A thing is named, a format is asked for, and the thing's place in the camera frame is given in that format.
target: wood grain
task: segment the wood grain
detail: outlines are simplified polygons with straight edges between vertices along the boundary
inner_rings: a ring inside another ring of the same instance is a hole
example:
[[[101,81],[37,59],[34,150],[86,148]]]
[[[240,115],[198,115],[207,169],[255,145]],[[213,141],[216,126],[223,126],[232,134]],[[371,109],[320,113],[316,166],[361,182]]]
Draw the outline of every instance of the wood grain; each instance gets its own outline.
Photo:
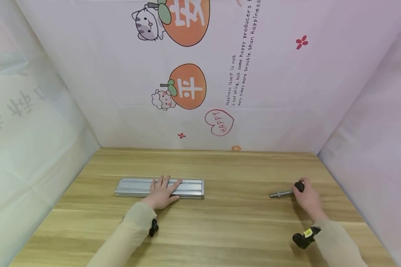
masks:
[[[122,177],[204,179],[204,200],[158,212],[159,232],[127,266],[322,267],[315,245],[291,241],[311,226],[292,197],[269,199],[309,177],[330,219],[341,222],[369,267],[395,266],[315,155],[102,148],[18,254],[12,267],[82,267],[139,198],[116,197]]]

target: finger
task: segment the finger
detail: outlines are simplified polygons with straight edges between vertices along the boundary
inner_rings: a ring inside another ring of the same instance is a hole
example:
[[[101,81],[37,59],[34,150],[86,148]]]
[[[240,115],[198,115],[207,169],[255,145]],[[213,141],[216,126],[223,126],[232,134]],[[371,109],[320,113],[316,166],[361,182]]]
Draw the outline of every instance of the finger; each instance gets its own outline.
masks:
[[[177,201],[178,199],[180,199],[180,196],[172,196],[169,198],[169,204],[171,204],[172,202]]]
[[[169,190],[171,190],[171,192],[175,191],[182,181],[182,179],[178,179],[173,185],[169,187]]]
[[[163,180],[162,186],[161,188],[167,188],[168,187],[168,183],[169,183],[169,179],[171,178],[171,176],[167,176],[165,177],[165,179]]]
[[[161,188],[163,183],[163,175],[161,175],[161,177],[159,177],[159,180],[157,181],[157,185],[155,188]]]
[[[300,178],[299,182],[303,182],[305,188],[306,187],[312,188],[309,178],[306,178],[306,177]]]
[[[153,179],[150,183],[150,193],[154,191],[155,184],[156,184],[156,179]]]

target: aluminum profile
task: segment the aluminum profile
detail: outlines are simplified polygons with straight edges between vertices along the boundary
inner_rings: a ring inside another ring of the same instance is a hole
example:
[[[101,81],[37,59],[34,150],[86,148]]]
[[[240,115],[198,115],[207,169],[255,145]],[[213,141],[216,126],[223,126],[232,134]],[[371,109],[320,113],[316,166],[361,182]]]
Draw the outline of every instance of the aluminum profile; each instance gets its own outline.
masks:
[[[150,194],[152,180],[152,178],[141,177],[123,178],[114,193],[118,197],[146,197]],[[170,186],[176,181],[176,179],[171,179],[168,185]],[[172,195],[178,195],[184,199],[202,200],[205,196],[204,180],[183,180]]]

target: wall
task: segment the wall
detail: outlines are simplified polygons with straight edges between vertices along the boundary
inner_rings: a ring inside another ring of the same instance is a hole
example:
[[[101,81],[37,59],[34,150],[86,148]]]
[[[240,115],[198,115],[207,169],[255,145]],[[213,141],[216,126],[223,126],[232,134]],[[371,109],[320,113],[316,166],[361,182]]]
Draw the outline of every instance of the wall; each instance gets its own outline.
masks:
[[[102,146],[317,153],[401,30],[401,0],[17,2]]]
[[[401,33],[319,157],[401,266]]]
[[[98,147],[18,5],[0,0],[0,267]]]

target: person's left hand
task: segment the person's left hand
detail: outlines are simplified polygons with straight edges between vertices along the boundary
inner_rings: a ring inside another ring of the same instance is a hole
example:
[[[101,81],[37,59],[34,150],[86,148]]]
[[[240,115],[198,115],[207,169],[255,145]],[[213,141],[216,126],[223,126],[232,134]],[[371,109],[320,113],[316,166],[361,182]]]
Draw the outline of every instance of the person's left hand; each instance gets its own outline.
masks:
[[[183,180],[178,179],[173,185],[168,187],[168,182],[171,177],[168,175],[167,177],[163,177],[163,175],[159,178],[159,181],[156,183],[154,179],[150,185],[150,196],[141,200],[141,202],[146,203],[153,210],[166,208],[172,202],[177,201],[180,196],[170,196],[181,184]]]

